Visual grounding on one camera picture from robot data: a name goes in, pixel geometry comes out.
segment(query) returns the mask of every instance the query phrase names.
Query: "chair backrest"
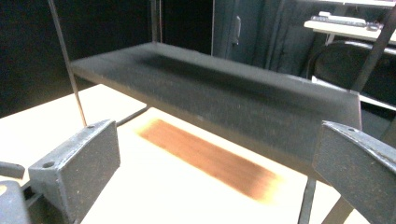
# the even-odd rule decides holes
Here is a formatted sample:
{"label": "chair backrest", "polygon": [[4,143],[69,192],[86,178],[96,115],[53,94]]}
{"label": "chair backrest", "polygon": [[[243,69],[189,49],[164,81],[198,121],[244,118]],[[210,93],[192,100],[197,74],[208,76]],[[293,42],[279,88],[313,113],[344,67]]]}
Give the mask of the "chair backrest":
{"label": "chair backrest", "polygon": [[[355,41],[336,41],[324,46],[309,61],[307,78],[315,76],[349,90],[372,47]],[[396,49],[385,49],[362,94],[396,105]]]}

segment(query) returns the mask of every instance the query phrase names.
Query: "metal stand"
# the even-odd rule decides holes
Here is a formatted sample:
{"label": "metal stand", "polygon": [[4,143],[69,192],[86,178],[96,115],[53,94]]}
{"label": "metal stand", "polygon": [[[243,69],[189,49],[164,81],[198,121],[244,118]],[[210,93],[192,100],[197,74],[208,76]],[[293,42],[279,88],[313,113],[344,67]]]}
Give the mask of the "metal stand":
{"label": "metal stand", "polygon": [[76,96],[79,114],[81,115],[81,119],[82,119],[82,124],[85,127],[87,126],[87,121],[85,120],[84,111],[82,110],[81,101],[79,100],[76,79],[74,77],[72,69],[70,68],[70,60],[67,54],[66,44],[64,43],[64,35],[62,34],[61,24],[59,23],[58,13],[56,11],[56,7],[53,0],[49,0],[49,8],[52,14],[53,22],[55,23],[55,28],[59,38],[59,43],[61,44],[62,54],[64,55],[64,63],[66,64],[66,69],[67,69],[67,73],[69,74],[70,83],[72,84],[73,93]]}

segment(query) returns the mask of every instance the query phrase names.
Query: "white table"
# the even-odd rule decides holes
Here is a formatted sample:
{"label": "white table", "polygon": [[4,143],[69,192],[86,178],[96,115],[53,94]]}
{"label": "white table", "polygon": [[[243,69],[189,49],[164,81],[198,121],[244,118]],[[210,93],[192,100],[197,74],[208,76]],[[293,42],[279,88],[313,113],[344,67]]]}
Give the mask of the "white table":
{"label": "white table", "polygon": [[[361,40],[376,41],[380,31],[368,31],[363,27],[333,24],[321,21],[306,21],[304,27],[313,29],[314,32],[327,35],[340,35]],[[396,34],[391,37],[390,44],[396,44]]]}
{"label": "white table", "polygon": [[[120,120],[145,106],[101,85],[81,91],[80,98],[88,123],[102,119]],[[177,132],[169,129],[164,132],[179,140],[180,145],[175,145],[175,139],[166,141],[161,139],[162,134],[155,135],[155,120],[175,127],[172,130]],[[15,162],[27,168],[81,128],[73,95],[0,119],[1,161]],[[151,136],[160,137],[162,147],[156,146],[151,138],[143,137],[140,133],[144,130],[151,131]],[[305,175],[156,109],[120,126],[118,137],[120,168],[83,223],[296,223]],[[206,141],[206,146],[219,147],[233,153],[240,158],[238,160],[273,172],[276,178],[271,180],[273,177],[265,176],[265,173],[251,173],[252,177],[246,177],[238,172],[230,173],[233,169],[226,168],[214,177],[208,175],[208,169],[213,171],[213,164],[203,160],[197,168],[166,150],[179,146],[185,150],[199,149],[200,144],[195,144],[197,137]],[[211,161],[222,159],[210,153],[206,156]],[[230,168],[238,165],[233,160],[226,163]],[[241,170],[246,171],[248,167],[251,165],[241,167]],[[235,183],[239,180],[235,186],[244,186],[248,183],[242,180],[256,177],[267,181],[269,178],[271,184],[265,188],[264,199],[252,198],[221,181],[224,176]],[[9,178],[0,176],[0,180],[5,179]],[[22,185],[28,179],[26,172],[19,183]],[[256,183],[254,186],[258,188],[253,188],[252,192],[257,194],[263,190],[260,185],[260,182]],[[338,197],[334,189],[318,183],[311,223],[320,223]],[[346,223],[367,222],[354,211]]]}
{"label": "white table", "polygon": [[351,7],[385,7],[390,8],[395,6],[395,2],[375,1],[375,0],[299,0],[305,2],[328,3],[341,6]]}

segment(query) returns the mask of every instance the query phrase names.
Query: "metal rod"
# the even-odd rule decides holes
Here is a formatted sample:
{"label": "metal rod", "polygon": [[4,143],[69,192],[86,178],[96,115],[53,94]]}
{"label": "metal rod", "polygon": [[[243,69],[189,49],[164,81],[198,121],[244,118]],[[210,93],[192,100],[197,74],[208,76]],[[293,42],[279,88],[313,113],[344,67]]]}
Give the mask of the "metal rod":
{"label": "metal rod", "polygon": [[342,224],[352,211],[353,207],[343,197],[340,197],[322,224]]}
{"label": "metal rod", "polygon": [[144,114],[149,109],[150,109],[150,106],[146,105],[146,107],[144,107],[143,109],[140,109],[140,110],[134,112],[132,115],[126,117],[125,119],[120,120],[119,122],[116,123],[117,128],[120,127],[121,125],[127,123],[128,121],[139,117],[140,115]]}
{"label": "metal rod", "polygon": [[58,12],[56,11],[56,7],[55,7],[53,0],[49,0],[49,8],[50,8],[50,12],[52,14],[53,22],[55,23],[55,28],[56,28],[56,33],[59,38],[59,43],[61,44],[62,54],[64,55],[64,63],[66,64],[66,69],[67,69],[67,73],[70,78],[70,83],[72,85],[73,93],[76,96],[76,101],[78,104],[79,114],[81,115],[82,124],[85,127],[85,126],[87,126],[87,121],[85,120],[84,111],[82,110],[81,101],[79,100],[76,79],[73,75],[72,69],[70,68],[70,60],[69,60],[69,56],[67,54],[66,44],[64,43],[64,35],[62,34],[62,29],[61,29],[61,24],[59,22]]}
{"label": "metal rod", "polygon": [[163,42],[163,0],[159,0],[160,8],[159,8],[159,20],[160,20],[160,43]]}
{"label": "metal rod", "polygon": [[396,28],[396,7],[392,9],[390,15],[387,17],[384,23],[384,28],[381,31],[378,39],[375,41],[372,50],[367,56],[366,61],[364,62],[363,67],[356,79],[355,83],[352,86],[353,91],[361,92],[366,85],[370,75],[373,73],[375,69],[376,63],[381,58],[384,53],[385,47],[388,45],[390,38],[393,35],[393,32]]}
{"label": "metal rod", "polygon": [[151,35],[152,42],[158,42],[157,34],[157,0],[151,0]]}
{"label": "metal rod", "polygon": [[210,55],[212,55],[212,56],[213,56],[213,47],[214,47],[214,43],[215,43],[215,13],[216,13],[215,5],[216,5],[216,0],[213,0],[213,6],[212,6],[212,40],[211,40],[211,45],[210,45]]}
{"label": "metal rod", "polygon": [[317,180],[308,177],[308,180],[306,181],[303,202],[301,204],[300,215],[298,217],[299,224],[309,223],[309,218],[311,218],[312,203],[314,201],[316,186],[317,186]]}

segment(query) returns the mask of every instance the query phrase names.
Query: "orange heated spot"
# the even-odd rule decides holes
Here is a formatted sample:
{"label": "orange heated spot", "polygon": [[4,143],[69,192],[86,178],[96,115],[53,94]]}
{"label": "orange heated spot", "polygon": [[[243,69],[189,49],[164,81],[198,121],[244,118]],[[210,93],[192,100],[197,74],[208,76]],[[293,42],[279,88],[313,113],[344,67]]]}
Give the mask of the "orange heated spot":
{"label": "orange heated spot", "polygon": [[140,136],[261,203],[272,203],[281,176],[193,134],[156,119]]}

